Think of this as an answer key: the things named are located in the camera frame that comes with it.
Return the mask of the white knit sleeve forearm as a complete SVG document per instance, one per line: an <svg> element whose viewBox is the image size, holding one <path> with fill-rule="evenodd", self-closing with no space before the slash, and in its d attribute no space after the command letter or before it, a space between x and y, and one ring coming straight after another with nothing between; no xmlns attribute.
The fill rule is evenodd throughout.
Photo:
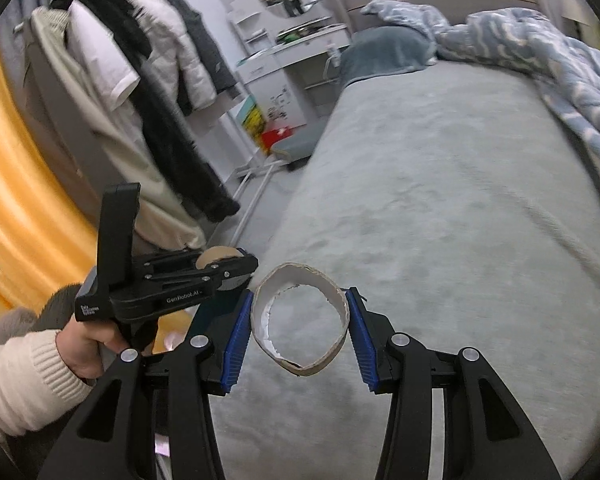
<svg viewBox="0 0 600 480"><path fill-rule="evenodd" d="M38 431L83 402L92 387L61 359L54 330L0 345L0 441Z"/></svg>

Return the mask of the person's left hand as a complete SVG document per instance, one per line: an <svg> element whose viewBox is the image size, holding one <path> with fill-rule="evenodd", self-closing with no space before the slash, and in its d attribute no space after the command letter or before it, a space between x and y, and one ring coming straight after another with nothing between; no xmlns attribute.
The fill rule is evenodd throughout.
<svg viewBox="0 0 600 480"><path fill-rule="evenodd" d="M114 322L79 322L74 316L56 335L55 341L61 359L80 379L96 379L102 376L104 366L100 346L114 354L129 348Z"/></svg>

